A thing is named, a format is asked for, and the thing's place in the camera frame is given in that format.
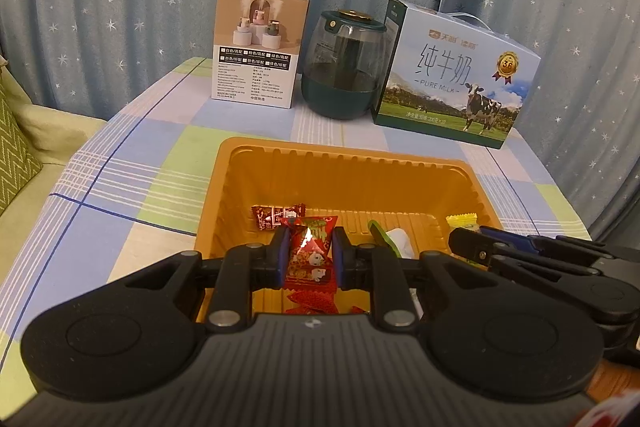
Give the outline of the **person's right hand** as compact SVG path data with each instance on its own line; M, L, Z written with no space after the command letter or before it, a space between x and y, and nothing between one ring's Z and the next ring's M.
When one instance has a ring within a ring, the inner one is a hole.
M628 389L640 389L640 369L602 360L587 393L594 401L601 402Z

